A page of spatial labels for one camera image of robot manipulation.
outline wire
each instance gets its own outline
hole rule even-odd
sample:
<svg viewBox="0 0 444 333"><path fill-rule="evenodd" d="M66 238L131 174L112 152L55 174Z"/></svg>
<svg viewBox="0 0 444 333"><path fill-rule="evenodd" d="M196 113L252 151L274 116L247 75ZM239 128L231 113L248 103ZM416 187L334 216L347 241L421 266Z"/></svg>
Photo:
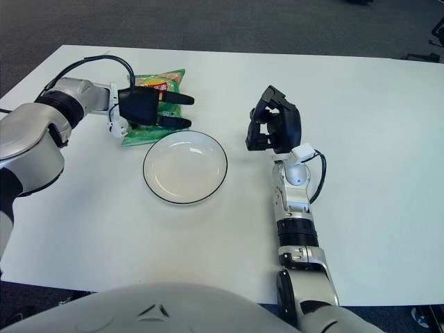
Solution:
<svg viewBox="0 0 444 333"><path fill-rule="evenodd" d="M131 68L131 66L122 58L116 57L115 55L104 54L104 55L96 55L94 57L86 57L86 58L83 58L82 60L79 60L78 62L70 64L68 67L65 67L59 74L57 74L57 76L55 78L53 78L51 81L49 81L49 83L43 88L43 90L37 96L36 100L39 97L41 97L41 95L43 95L45 92L47 92L52 87L54 87L54 85L56 85L57 81L59 81L65 74L67 74L68 72L70 72L74 68L77 68L80 65L85 64L86 62L91 62L91 61L101 60L101 59L109 59L109 60L117 61L126 68L128 73L130 74L130 89L131 89L131 92L133 92L136 78L135 78L134 71Z"/></svg>
<svg viewBox="0 0 444 333"><path fill-rule="evenodd" d="M322 186L324 186L325 174L327 173L327 159L320 151L317 151L316 149L314 151L316 151L316 155L309 158L308 160L305 160L304 162L310 161L310 160L314 159L316 156L319 156L321 158L321 163L322 163L322 172L321 172L321 179L319 180L318 188L314 192L313 196L310 198L310 203L314 203L314 201L318 198L319 194L321 193Z"/></svg>
<svg viewBox="0 0 444 333"><path fill-rule="evenodd" d="M108 111L108 119L110 120L110 122L112 121L112 120L111 120L111 111L112 111L112 109L114 109L116 106L118 106L118 103L117 103L117 104L114 104L114 105L112 106L112 108L110 108L110 111Z"/></svg>

